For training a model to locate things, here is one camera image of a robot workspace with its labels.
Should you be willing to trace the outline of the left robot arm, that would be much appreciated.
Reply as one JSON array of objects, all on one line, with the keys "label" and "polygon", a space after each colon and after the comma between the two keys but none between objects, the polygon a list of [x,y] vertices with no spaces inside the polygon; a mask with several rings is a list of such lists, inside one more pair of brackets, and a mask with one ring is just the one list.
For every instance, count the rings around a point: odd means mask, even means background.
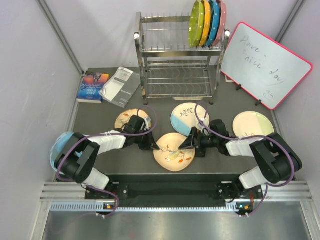
[{"label": "left robot arm", "polygon": [[160,149],[147,117],[133,115],[123,127],[96,135],[65,132],[51,149],[50,164],[65,181],[91,186],[106,199],[113,194],[114,187],[108,176],[94,168],[97,156],[133,144],[142,151]]}]

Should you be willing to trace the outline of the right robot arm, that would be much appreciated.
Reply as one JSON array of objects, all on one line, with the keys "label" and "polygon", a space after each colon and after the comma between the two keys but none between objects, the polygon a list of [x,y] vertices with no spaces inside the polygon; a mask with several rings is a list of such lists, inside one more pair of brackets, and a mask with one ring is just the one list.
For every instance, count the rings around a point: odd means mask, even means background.
[{"label": "right robot arm", "polygon": [[266,137],[230,137],[222,120],[210,122],[203,130],[193,127],[187,139],[179,146],[180,150],[195,150],[199,158],[206,156],[208,148],[216,148],[227,157],[252,157],[257,167],[246,171],[232,181],[234,194],[245,198],[252,188],[289,180],[302,169],[301,159],[278,133]]}]

